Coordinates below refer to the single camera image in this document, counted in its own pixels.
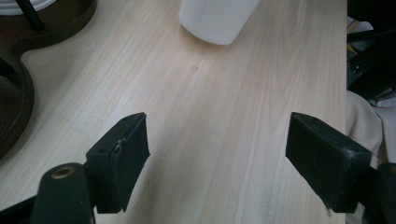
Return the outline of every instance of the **metal rod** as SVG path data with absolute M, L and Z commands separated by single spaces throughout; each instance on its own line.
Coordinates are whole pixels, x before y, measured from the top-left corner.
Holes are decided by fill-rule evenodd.
M 37 31 L 43 30 L 45 25 L 40 20 L 37 13 L 35 12 L 32 3 L 29 0 L 15 0 L 15 1 L 17 2 L 18 6 L 20 6 L 27 20 L 30 22 L 30 26 Z

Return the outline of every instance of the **light wood surface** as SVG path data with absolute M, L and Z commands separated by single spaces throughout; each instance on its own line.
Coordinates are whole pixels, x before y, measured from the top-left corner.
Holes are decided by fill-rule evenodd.
M 127 212 L 97 223 L 345 223 L 285 157 L 291 111 L 344 131 L 344 0 L 264 0 L 230 46 L 177 19 L 180 0 L 99 1 L 76 36 L 22 57 L 34 114 L 0 161 L 0 209 L 51 167 L 83 163 L 119 119 L 146 112 L 151 156 Z

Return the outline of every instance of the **white cloth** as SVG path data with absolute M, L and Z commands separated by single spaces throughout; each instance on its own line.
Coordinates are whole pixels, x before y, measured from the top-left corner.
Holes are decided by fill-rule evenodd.
M 375 156 L 388 155 L 382 160 L 396 162 L 396 107 L 373 108 L 359 95 L 348 91 L 346 135 Z M 371 165 L 376 168 L 382 160 L 373 160 Z M 354 214 L 346 214 L 346 224 L 361 224 L 363 212 L 364 206 L 359 204 Z

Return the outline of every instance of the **black bracket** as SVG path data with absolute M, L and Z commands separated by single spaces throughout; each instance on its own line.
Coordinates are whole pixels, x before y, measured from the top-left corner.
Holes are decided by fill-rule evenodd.
M 94 223 L 98 213 L 127 208 L 149 157 L 146 115 L 120 120 L 86 154 L 85 164 L 47 171 L 35 197 L 0 212 L 0 223 Z
M 396 223 L 396 164 L 370 166 L 372 153 L 325 122 L 292 113 L 286 157 L 328 209 L 353 213 L 365 206 L 365 223 Z

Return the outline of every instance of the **white cup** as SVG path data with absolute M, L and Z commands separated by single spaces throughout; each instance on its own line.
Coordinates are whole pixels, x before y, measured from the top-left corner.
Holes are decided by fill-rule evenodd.
M 182 0 L 178 18 L 190 33 L 212 44 L 233 43 L 260 0 Z

